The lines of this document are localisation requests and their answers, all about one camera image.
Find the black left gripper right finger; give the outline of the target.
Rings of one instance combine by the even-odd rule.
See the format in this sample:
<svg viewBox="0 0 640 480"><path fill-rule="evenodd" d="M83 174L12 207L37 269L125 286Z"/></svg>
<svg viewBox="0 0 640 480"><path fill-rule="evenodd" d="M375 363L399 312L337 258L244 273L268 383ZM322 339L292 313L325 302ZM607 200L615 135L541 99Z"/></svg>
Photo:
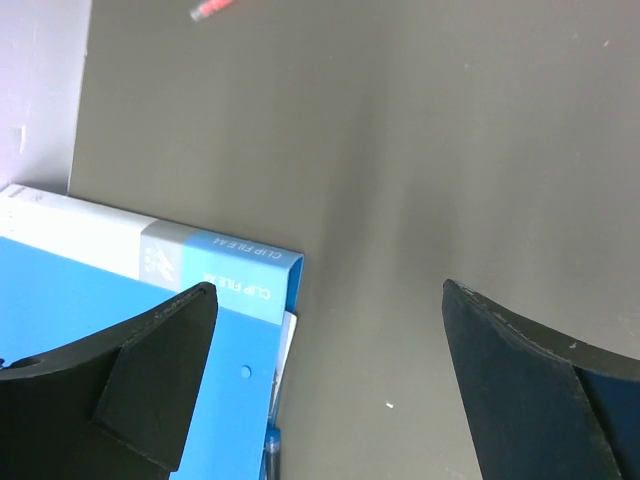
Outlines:
<svg viewBox="0 0 640 480"><path fill-rule="evenodd" d="M453 280L442 316L483 478L638 478L638 360Z"/></svg>

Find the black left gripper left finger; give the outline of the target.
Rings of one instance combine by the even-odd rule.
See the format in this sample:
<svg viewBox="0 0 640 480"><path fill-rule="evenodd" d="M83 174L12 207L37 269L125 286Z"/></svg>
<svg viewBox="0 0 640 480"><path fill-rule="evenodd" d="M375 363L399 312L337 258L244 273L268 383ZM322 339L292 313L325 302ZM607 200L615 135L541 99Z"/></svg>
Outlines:
<svg viewBox="0 0 640 480"><path fill-rule="evenodd" d="M199 283L1 371L4 479L166 479L179 469L218 312Z"/></svg>

